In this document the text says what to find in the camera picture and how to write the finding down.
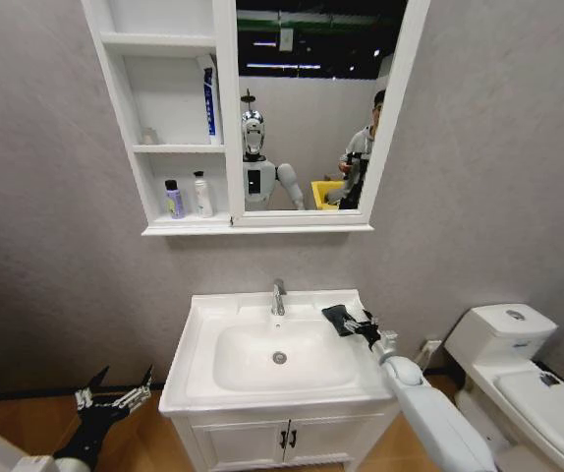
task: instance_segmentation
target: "mirror frame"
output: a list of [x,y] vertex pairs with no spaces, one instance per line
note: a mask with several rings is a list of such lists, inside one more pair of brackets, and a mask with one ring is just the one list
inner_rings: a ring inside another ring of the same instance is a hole
[[350,232],[373,229],[369,225],[369,219],[422,38],[429,4],[430,0],[409,0],[407,4],[359,208],[336,211],[245,211],[236,2],[235,0],[214,0],[217,69],[220,78],[219,94],[225,137],[225,165],[230,214],[234,227],[245,230],[253,228],[257,233]]

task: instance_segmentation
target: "mirror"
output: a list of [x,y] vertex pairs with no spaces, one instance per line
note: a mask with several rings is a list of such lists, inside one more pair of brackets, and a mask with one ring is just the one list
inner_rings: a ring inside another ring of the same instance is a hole
[[245,207],[356,209],[406,0],[236,0]]

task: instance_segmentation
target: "bathroom sink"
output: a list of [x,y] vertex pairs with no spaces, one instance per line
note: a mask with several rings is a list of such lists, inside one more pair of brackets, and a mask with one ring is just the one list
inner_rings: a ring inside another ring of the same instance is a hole
[[321,309],[361,307],[356,290],[194,296],[160,399],[179,413],[262,405],[388,399],[367,342],[340,337]]
[[239,391],[329,387],[355,377],[351,359],[352,349],[329,322],[273,320],[221,332],[213,375],[220,386]]

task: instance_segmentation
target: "yellow object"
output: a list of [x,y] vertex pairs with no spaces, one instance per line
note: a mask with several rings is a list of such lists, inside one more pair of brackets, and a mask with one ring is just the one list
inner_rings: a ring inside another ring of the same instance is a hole
[[314,180],[310,182],[312,186],[312,195],[314,196],[314,206],[317,209],[339,209],[338,205],[329,205],[325,202],[325,194],[331,190],[343,187],[342,180]]

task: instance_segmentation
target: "toilet tank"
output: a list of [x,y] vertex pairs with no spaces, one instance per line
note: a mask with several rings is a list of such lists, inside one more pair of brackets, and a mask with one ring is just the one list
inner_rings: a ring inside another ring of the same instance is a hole
[[532,359],[557,324],[521,304],[470,309],[446,340],[446,349],[459,362],[495,364]]

